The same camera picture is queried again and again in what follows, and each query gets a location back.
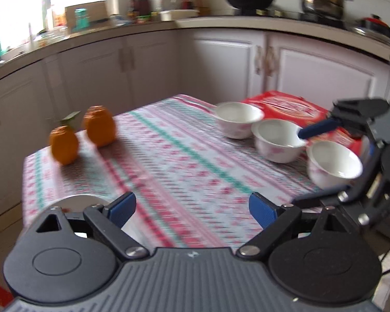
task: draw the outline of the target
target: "stainless steel pot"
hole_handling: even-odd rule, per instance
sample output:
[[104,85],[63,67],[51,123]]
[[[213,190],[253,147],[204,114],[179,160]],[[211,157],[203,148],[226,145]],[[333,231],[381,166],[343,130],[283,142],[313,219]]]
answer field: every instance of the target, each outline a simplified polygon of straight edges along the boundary
[[302,0],[302,11],[341,20],[344,14],[344,1],[352,0]]

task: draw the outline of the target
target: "tiled floor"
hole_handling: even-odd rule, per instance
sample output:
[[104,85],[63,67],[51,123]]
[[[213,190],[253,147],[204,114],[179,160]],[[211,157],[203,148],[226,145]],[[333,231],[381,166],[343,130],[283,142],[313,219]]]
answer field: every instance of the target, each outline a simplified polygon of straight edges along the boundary
[[2,268],[3,262],[17,240],[19,233],[22,231],[23,222],[18,220],[8,228],[0,232],[0,286],[8,290],[7,285],[4,281]]

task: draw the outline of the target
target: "bowl rim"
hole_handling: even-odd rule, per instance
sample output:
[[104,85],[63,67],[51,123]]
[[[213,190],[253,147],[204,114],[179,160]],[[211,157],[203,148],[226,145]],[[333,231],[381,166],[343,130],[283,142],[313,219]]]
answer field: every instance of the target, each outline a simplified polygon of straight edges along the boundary
[[[317,145],[317,144],[321,144],[321,143],[326,143],[328,142],[329,144],[334,144],[334,145],[338,145],[338,146],[341,146],[341,148],[344,148],[346,150],[348,150],[352,155],[354,155],[356,157],[356,160],[358,161],[359,163],[359,167],[360,167],[360,170],[359,170],[359,173],[354,176],[354,177],[342,177],[342,176],[338,176],[338,175],[335,175],[333,173],[330,173],[327,169],[325,169],[324,167],[321,167],[321,165],[315,160],[315,157],[313,156],[312,154],[312,148]],[[361,174],[363,173],[363,170],[364,170],[364,167],[363,167],[363,163],[361,162],[360,160],[360,157],[358,157],[352,150],[348,149],[346,146],[342,145],[342,144],[339,144],[338,142],[334,142],[332,140],[319,140],[317,142],[314,142],[312,143],[310,146],[307,147],[306,149],[306,154],[308,156],[308,159],[310,161],[312,161],[312,163],[314,163],[317,167],[319,167],[320,169],[322,169],[324,172],[326,172],[328,175],[331,175],[331,176],[334,176],[334,177],[337,177],[337,178],[340,178],[340,179],[347,179],[347,180],[353,180],[353,179],[356,179],[358,177],[361,176]]]
[[[222,117],[218,116],[218,114],[217,114],[217,109],[218,109],[219,107],[225,106],[225,105],[227,105],[227,104],[232,104],[232,103],[236,103],[236,104],[245,104],[246,106],[253,107],[254,109],[259,110],[259,111],[261,112],[261,117],[260,117],[260,119],[258,119],[258,120],[257,120],[257,119],[256,119],[256,120],[251,120],[251,121],[244,121],[244,122],[237,122],[237,121],[229,121],[229,120],[223,119]],[[251,124],[251,123],[256,123],[256,122],[261,121],[261,120],[264,118],[264,111],[263,111],[261,108],[259,108],[259,107],[257,107],[257,106],[254,106],[254,105],[252,105],[252,104],[248,104],[248,103],[244,103],[244,102],[232,102],[232,101],[230,101],[230,102],[221,102],[221,103],[218,103],[218,104],[215,106],[212,115],[213,115],[216,119],[219,119],[220,121],[224,121],[224,122],[227,122],[227,123],[234,123],[234,124],[235,124],[235,123],[236,123],[236,124]]]
[[294,123],[294,122],[292,122],[292,121],[282,120],[282,119],[264,119],[264,120],[261,120],[261,121],[259,121],[259,122],[257,122],[257,123],[254,123],[254,124],[252,125],[251,131],[253,132],[253,135],[254,135],[256,138],[262,140],[263,142],[266,142],[266,143],[268,143],[268,144],[270,144],[270,145],[272,145],[272,146],[278,147],[278,148],[297,149],[297,148],[302,148],[302,147],[306,146],[307,141],[306,141],[306,140],[302,140],[302,139],[300,139],[300,140],[302,141],[302,144],[301,144],[301,145],[299,145],[299,146],[293,146],[293,147],[292,147],[292,146],[282,146],[282,145],[280,145],[280,144],[276,144],[276,143],[269,142],[267,139],[265,139],[263,136],[260,135],[260,133],[259,133],[258,130],[259,130],[259,127],[260,127],[263,123],[265,123],[265,122],[271,122],[271,121],[288,122],[288,123],[291,123],[291,124],[293,124],[294,126],[296,126],[297,129],[298,129],[298,131],[299,131],[300,129],[302,129],[302,127],[300,127],[299,125],[297,125],[296,123]]

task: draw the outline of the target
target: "white container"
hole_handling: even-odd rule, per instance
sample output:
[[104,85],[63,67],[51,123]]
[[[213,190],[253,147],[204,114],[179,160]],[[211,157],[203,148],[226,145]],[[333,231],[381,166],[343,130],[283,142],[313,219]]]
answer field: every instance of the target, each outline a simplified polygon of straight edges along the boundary
[[162,21],[180,20],[181,18],[189,18],[198,16],[199,11],[195,9],[175,9],[164,10],[160,12]]
[[358,156],[336,142],[316,142],[307,153],[309,178],[321,189],[346,185],[363,172]]
[[214,116],[225,136],[240,140],[251,135],[252,124],[261,121],[264,113],[250,104],[225,102],[217,105]]
[[295,123],[268,119],[255,123],[252,127],[255,146],[260,155],[275,163],[294,161],[306,146],[297,133],[302,129]]

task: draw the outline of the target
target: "patterned tablecloth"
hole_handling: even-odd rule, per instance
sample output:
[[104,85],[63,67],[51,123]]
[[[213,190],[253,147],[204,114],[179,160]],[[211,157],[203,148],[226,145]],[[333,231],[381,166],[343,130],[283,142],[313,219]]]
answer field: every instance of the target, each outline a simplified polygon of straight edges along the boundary
[[253,139],[222,136],[212,105],[177,95],[115,117],[118,140],[97,150],[80,138],[80,157],[61,167],[49,147],[26,158],[24,223],[74,194],[113,201],[126,191],[138,200],[138,229],[152,246],[236,248],[260,231],[248,210],[258,191],[274,203],[315,189],[304,156],[269,162]]

